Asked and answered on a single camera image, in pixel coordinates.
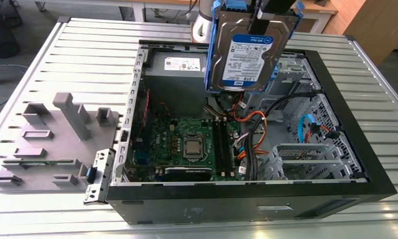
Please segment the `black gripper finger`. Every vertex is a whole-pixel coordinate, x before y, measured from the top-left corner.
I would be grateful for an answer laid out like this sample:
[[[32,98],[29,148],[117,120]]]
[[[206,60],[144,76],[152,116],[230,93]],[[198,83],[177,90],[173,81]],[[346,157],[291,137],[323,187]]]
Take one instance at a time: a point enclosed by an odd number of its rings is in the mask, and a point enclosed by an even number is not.
[[[277,16],[291,25],[293,31],[297,25],[297,13],[290,9],[295,3],[294,0],[251,0],[250,9],[253,11],[251,23],[249,26],[249,34],[263,35],[270,24]]]

